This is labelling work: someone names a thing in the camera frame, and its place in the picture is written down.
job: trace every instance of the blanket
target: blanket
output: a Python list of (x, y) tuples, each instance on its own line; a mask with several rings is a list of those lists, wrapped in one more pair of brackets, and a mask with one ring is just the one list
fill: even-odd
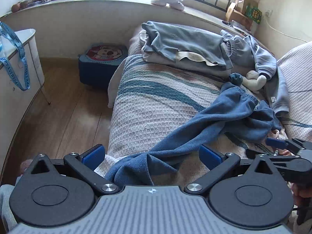
[[(116, 99), (110, 99), (114, 109), (108, 152), (95, 172), (104, 176), (120, 159), (149, 151), (174, 129), (209, 107), (220, 94), (223, 83), (219, 77), (205, 77), (147, 63), (140, 54), (127, 57)], [(264, 143), (247, 143), (228, 133), (219, 136), (210, 147), (222, 153), (234, 152), (242, 158), (246, 158), (247, 148), (273, 152)], [(184, 187), (207, 171), (198, 152), (193, 152), (177, 173), (152, 176), (152, 180), (156, 185), (179, 184)]]

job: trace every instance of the folded clothes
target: folded clothes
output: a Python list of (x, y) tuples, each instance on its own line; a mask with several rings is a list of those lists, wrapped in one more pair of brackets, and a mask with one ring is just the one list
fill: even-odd
[(171, 132), (149, 152), (117, 162), (105, 178), (123, 185), (153, 185), (151, 176), (177, 172), (181, 163), (202, 144), (224, 133), (250, 142), (261, 142), (272, 129), (280, 130), (274, 112), (265, 101), (247, 94), (232, 83), (224, 83), (210, 107)]
[(177, 60), (178, 51), (189, 51), (201, 55), (205, 60), (228, 70), (233, 67), (222, 47), (223, 37), (191, 26), (173, 25), (148, 21), (142, 24), (148, 35), (144, 52), (156, 52), (172, 62)]
[(224, 71), (222, 67), (219, 67), (213, 63), (210, 63), (208, 65), (207, 64), (209, 63), (208, 60), (206, 60), (204, 57), (202, 57), (199, 54), (197, 54), (197, 56), (194, 57), (194, 55), (191, 55), (191, 53), (194, 54), (193, 52), (177, 51), (176, 60), (171, 61), (154, 51), (151, 51), (151, 52), (146, 51), (144, 47), (148, 45), (149, 35), (146, 34), (145, 30), (140, 31), (139, 38), (140, 38), (141, 45), (143, 46), (143, 48), (141, 49), (143, 60), (148, 63), (169, 65), (174, 68), (179, 68), (179, 69), (188, 70), (192, 72), (199, 72), (206, 76), (209, 76), (209, 75), (219, 76), (224, 79), (227, 78), (230, 74), (229, 69)]
[(242, 66), (250, 68), (250, 70), (255, 69), (260, 76), (266, 77), (264, 89), (275, 115), (282, 117), (289, 113), (288, 89), (276, 59), (262, 48), (253, 36), (241, 38), (240, 36), (232, 36), (224, 30), (221, 30), (221, 34), (228, 47), (227, 54), (235, 67)]

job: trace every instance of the gray fabric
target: gray fabric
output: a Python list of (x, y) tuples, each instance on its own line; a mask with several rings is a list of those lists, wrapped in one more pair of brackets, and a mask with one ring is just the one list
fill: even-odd
[(264, 75), (267, 80), (270, 80), (277, 70), (276, 59), (267, 50), (259, 46), (253, 36), (249, 35), (244, 40), (251, 47), (256, 71), (259, 75)]
[(227, 45), (227, 55), (234, 63), (234, 66), (249, 67), (251, 68), (250, 70), (253, 70), (255, 67), (254, 56), (251, 47), (245, 39), (238, 35), (232, 36), (224, 30), (221, 30), (221, 34), (224, 38), (223, 41)]
[(2, 185), (0, 187), (1, 219), (3, 221), (4, 229), (7, 232), (12, 230), (17, 225), (9, 206), (9, 199), (14, 187), (15, 186), (11, 185)]
[(289, 96), (285, 77), (277, 67), (277, 73), (264, 86), (269, 105), (276, 117), (282, 117), (289, 113)]
[[(242, 39), (239, 36), (232, 36), (222, 30), (223, 41), (226, 42), (228, 55), (235, 67), (249, 67), (255, 69), (259, 75), (267, 79), (264, 86), (270, 107), (277, 117), (289, 113), (289, 96), (285, 78), (282, 71), (277, 67), (276, 59), (264, 48), (262, 48), (253, 36)], [(253, 65), (250, 61), (250, 51), (254, 59)]]
[[(143, 30), (138, 34), (140, 39), (141, 45), (145, 46), (148, 42), (148, 37), (146, 35), (146, 31)], [(183, 70), (188, 70), (195, 73), (200, 73), (205, 76), (214, 75), (219, 76), (221, 78), (227, 79), (230, 75), (230, 70), (220, 70), (220, 66), (207, 66), (205, 62), (196, 62), (189, 60), (187, 58), (183, 58), (182, 60), (176, 60), (175, 62), (170, 61), (167, 58), (164, 58), (160, 54), (156, 52), (144, 52), (141, 50), (143, 60), (148, 63), (156, 63), (156, 64), (163, 64), (168, 65), (174, 68), (179, 68)]]
[(149, 35), (149, 42), (143, 46), (144, 52), (156, 52), (176, 62), (177, 51), (191, 51), (200, 54), (209, 62), (228, 70), (233, 67), (222, 47), (223, 37), (202, 29), (148, 21), (142, 28)]

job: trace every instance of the wooden floor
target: wooden floor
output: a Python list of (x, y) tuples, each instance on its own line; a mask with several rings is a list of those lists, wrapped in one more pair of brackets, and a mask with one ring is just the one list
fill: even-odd
[(76, 60), (41, 59), (41, 64), (51, 105), (41, 92), (35, 97), (10, 150), (2, 184), (15, 184), (20, 163), (37, 154), (59, 159), (96, 144), (108, 147), (112, 109), (107, 92), (80, 83)]

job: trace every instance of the black cable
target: black cable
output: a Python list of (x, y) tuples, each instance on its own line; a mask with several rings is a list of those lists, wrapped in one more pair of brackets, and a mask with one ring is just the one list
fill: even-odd
[(312, 207), (295, 207), (292, 211), (297, 211), (297, 210), (312, 210)]

